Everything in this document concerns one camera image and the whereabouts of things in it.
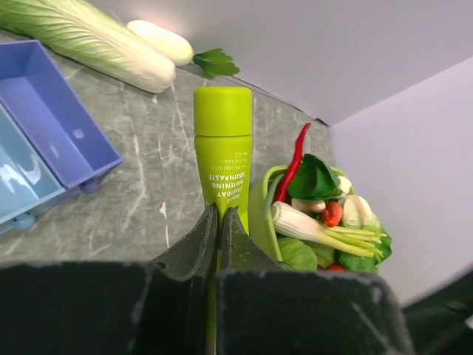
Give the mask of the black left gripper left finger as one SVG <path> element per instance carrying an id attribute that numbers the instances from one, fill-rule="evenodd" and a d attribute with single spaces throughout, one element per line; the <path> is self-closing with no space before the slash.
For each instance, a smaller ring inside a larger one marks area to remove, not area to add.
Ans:
<path id="1" fill-rule="evenodd" d="M 151 261 L 150 280 L 208 281 L 215 270 L 219 215 L 204 208 L 195 226 Z"/>

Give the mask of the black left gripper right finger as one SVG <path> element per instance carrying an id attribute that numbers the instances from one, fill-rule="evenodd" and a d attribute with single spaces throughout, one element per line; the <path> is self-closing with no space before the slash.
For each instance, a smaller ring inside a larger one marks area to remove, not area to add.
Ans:
<path id="1" fill-rule="evenodd" d="M 248 235 L 237 208 L 224 215 L 221 234 L 221 271 L 283 271 L 283 262 L 271 259 Z"/>

